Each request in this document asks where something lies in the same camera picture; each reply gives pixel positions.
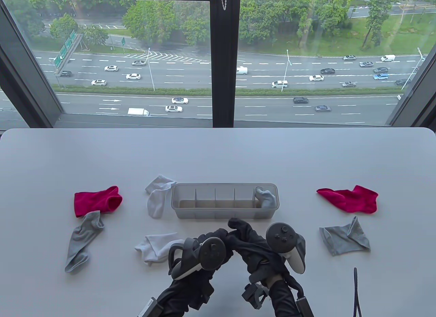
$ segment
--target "black cable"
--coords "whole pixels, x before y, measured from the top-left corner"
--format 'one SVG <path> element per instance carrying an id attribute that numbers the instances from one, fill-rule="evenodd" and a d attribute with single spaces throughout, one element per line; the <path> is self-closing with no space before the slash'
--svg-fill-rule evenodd
<path id="1" fill-rule="evenodd" d="M 355 275 L 355 303 L 354 303 L 354 312 L 353 317 L 357 316 L 357 311 L 359 312 L 359 317 L 362 317 L 362 312 L 360 311 L 360 304 L 359 304 L 359 295 L 357 292 L 357 268 L 354 269 L 354 275 Z"/>

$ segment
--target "storage box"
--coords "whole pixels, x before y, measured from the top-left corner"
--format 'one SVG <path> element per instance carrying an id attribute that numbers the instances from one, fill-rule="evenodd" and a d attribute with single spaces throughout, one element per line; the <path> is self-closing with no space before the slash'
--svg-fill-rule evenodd
<path id="1" fill-rule="evenodd" d="M 258 186 L 276 197 L 275 208 L 260 208 L 255 197 Z M 171 206 L 180 219 L 271 219 L 279 208 L 279 194 L 270 183 L 178 183 Z"/>

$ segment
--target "white sock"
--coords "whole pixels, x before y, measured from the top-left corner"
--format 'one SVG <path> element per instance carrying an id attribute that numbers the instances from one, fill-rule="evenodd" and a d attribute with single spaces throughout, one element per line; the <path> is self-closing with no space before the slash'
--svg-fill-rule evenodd
<path id="1" fill-rule="evenodd" d="M 177 182 L 159 175 L 151 182 L 145 191 L 150 195 L 147 202 L 148 214 L 152 218 L 161 218 L 165 207 L 165 198 Z"/>
<path id="2" fill-rule="evenodd" d="M 141 252 L 142 261 L 151 266 L 156 262 L 165 262 L 171 245 L 174 243 L 183 244 L 183 242 L 184 240 L 180 239 L 177 233 L 151 235 L 145 236 L 135 249 Z"/>

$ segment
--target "table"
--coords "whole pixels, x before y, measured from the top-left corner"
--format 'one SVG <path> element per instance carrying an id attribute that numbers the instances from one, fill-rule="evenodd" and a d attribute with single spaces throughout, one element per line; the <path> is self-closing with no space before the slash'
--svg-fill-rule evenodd
<path id="1" fill-rule="evenodd" d="M 182 237 L 226 227 L 226 221 L 179 220 L 167 207 L 146 212 L 144 188 L 158 174 L 178 182 L 274 183 L 280 208 L 252 222 L 264 235 L 284 221 L 307 241 L 307 269 L 296 275 L 316 317 L 350 317 L 353 267 L 363 316 L 433 315 L 436 290 L 435 134 L 419 128 L 307 129 L 15 129 L 0 140 L 0 316 L 137 316 L 170 284 L 167 264 L 146 266 L 134 249 L 145 235 Z M 371 253 L 332 257 L 318 228 L 348 224 L 316 189 L 380 193 L 379 211 L 359 215 Z M 64 264 L 73 195 L 117 185 L 122 205 L 103 215 L 104 231 L 89 245 L 76 275 Z M 241 294 L 248 272 L 239 255 L 212 280 L 215 293 L 187 316 L 274 316 Z"/>

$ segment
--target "grass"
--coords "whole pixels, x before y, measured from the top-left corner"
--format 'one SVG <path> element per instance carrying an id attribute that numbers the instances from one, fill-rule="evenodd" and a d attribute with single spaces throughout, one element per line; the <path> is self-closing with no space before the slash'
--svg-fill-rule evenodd
<path id="1" fill-rule="evenodd" d="M 53 38 L 47 36 L 34 36 L 31 39 L 30 47 L 33 50 L 40 51 L 60 51 L 64 43 L 57 41 Z M 92 54 L 124 54 L 123 48 L 114 46 L 114 50 L 112 46 L 106 46 L 103 44 L 99 44 L 96 46 L 89 46 L 89 51 Z M 77 47 L 76 52 L 81 52 L 80 45 Z M 139 52 L 143 52 L 142 50 L 134 50 L 134 49 L 125 49 L 126 54 L 137 54 Z"/>
<path id="2" fill-rule="evenodd" d="M 60 88 L 58 85 L 51 85 L 56 92 L 70 93 L 99 93 L 99 94 L 136 94 L 136 95 L 168 95 L 168 96 L 211 96 L 210 89 L 177 89 L 177 88 L 124 88 L 124 87 L 86 87 L 86 86 L 67 86 Z M 284 89 L 283 92 L 276 89 L 236 89 L 236 96 L 240 97 L 289 97 L 289 96 L 312 96 L 312 95 L 359 95 L 359 94 L 400 94 L 401 88 L 339 88 L 339 89 L 316 89 L 316 90 L 290 90 Z"/>
<path id="3" fill-rule="evenodd" d="M 123 36 L 132 36 L 132 33 L 129 29 L 109 29 L 109 34 L 123 35 Z"/>
<path id="4" fill-rule="evenodd" d="M 436 43 L 436 15 L 415 14 L 413 22 L 412 15 L 390 16 L 382 27 L 383 40 L 380 46 L 370 46 L 361 49 L 366 36 L 366 18 L 353 18 L 351 30 L 343 29 L 337 37 L 321 36 L 313 32 L 307 41 L 306 49 L 299 49 L 298 39 L 294 35 L 281 35 L 271 45 L 265 43 L 256 47 L 239 45 L 240 50 L 252 52 L 264 52 L 269 54 L 289 54 L 298 56 L 343 56 L 354 54 L 360 56 L 382 56 L 384 54 L 418 54 L 416 47 L 423 53 L 430 52 Z"/>

